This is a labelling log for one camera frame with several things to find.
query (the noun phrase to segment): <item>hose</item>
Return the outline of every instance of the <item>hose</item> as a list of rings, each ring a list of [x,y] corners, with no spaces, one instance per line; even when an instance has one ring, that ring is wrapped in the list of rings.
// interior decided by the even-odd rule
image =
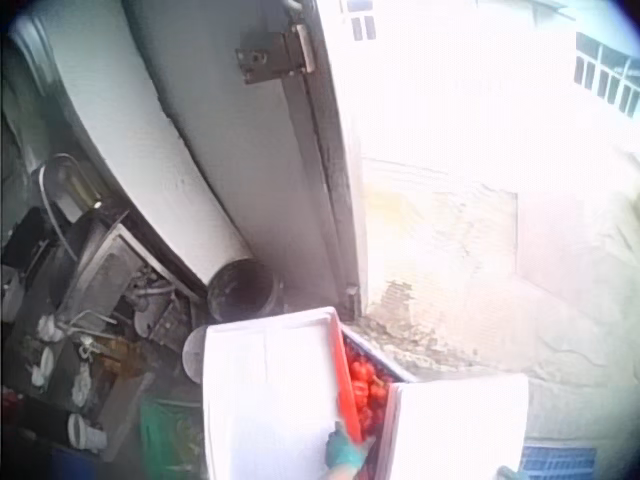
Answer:
[[[287,10],[291,10],[295,13],[302,13],[302,4],[296,2],[296,0],[282,0],[282,4]]]
[[[60,229],[60,225],[58,225],[58,221],[53,216],[53,210],[51,210],[51,205],[49,204],[49,200],[47,199],[47,192],[44,189],[44,171],[47,168],[47,164],[45,163],[40,167],[40,172],[38,173],[38,185],[40,187],[40,195],[42,196],[42,203],[44,203],[44,208],[47,211],[47,215],[49,215],[49,220],[51,220],[51,224],[53,225],[53,229],[56,231],[58,238],[60,238],[60,242],[64,245],[65,250],[69,254],[71,258],[73,258],[74,262],[78,261],[78,257],[73,250],[71,250],[71,245],[67,242],[67,239],[64,238],[64,234]]]
[[[68,160],[71,160],[75,165],[76,169],[78,170],[78,172],[80,173],[80,175],[82,176],[82,178],[84,179],[84,181],[87,182],[87,185],[89,185],[89,188],[93,190],[93,193],[97,198],[97,201],[95,202],[94,205],[99,205],[99,203],[101,203],[100,194],[98,193],[98,190],[93,185],[93,183],[91,183],[91,180],[89,180],[89,178],[84,174],[84,172],[80,168],[80,164],[75,158],[73,158],[68,153],[56,153],[51,158],[52,160],[57,160],[59,158],[66,158]],[[47,198],[47,192],[44,188],[44,172],[46,168],[47,168],[47,163],[44,163],[42,167],[40,167],[40,172],[38,173],[38,186],[40,187],[40,195],[42,196],[42,203],[44,204],[44,208],[47,211],[47,215],[49,215],[49,220],[51,220],[53,229],[56,231],[58,238],[60,238],[60,242],[64,246],[67,253],[71,256],[71,258],[73,258],[73,261],[77,262],[78,257],[76,256],[74,251],[71,249],[71,245],[69,245],[69,243],[67,242],[67,239],[64,237],[64,234],[62,233],[62,229],[60,228],[60,225],[58,224],[55,217],[53,216],[53,210],[51,209],[51,204],[49,203],[49,199]]]

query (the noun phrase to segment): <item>floor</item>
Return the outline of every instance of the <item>floor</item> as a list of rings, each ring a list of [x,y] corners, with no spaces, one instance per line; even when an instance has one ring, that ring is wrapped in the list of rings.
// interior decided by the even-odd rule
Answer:
[[[525,372],[529,442],[581,439],[599,449],[604,471],[623,465],[628,439],[638,433],[628,419],[638,415],[640,401],[640,331],[633,321],[640,303],[629,300],[640,291],[640,223],[633,214],[611,210],[612,203],[604,211],[610,225],[595,223],[626,232],[622,239],[589,237],[597,247],[576,250],[611,262],[583,286],[606,305],[607,315],[599,316],[585,311],[590,304],[581,297],[573,301],[529,281],[538,271],[549,285],[549,275],[563,276],[561,285],[582,279],[570,258],[568,266],[561,256],[545,270],[537,268],[536,249],[519,251],[523,228],[531,228],[522,223],[531,223],[530,215],[522,217],[528,196],[372,158],[363,159],[363,177],[369,306],[355,330],[422,379]],[[554,209],[561,210],[552,204],[549,216]],[[620,278],[625,282],[615,283]]]

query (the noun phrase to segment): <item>white styrofoam box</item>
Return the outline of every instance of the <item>white styrofoam box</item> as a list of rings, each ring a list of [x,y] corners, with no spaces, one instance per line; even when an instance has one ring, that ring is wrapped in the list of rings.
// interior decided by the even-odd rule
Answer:
[[[207,329],[203,409],[212,480],[314,480],[340,418],[333,308]]]
[[[493,479],[518,470],[529,403],[525,375],[394,384],[376,479]]]

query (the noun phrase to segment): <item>blue crate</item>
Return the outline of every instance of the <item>blue crate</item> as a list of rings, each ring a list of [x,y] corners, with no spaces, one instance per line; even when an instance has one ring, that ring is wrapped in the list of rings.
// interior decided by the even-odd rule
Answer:
[[[593,480],[595,448],[527,446],[522,449],[520,471],[530,480]]]

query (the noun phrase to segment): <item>bucket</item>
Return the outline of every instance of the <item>bucket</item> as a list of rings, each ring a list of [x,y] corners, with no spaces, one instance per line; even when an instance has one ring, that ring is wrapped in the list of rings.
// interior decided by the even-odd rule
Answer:
[[[102,430],[88,426],[77,413],[69,415],[67,433],[69,434],[69,443],[78,450],[97,452],[107,446],[107,434]]]
[[[207,305],[218,323],[279,315],[284,310],[282,281],[255,259],[236,260],[214,275]]]

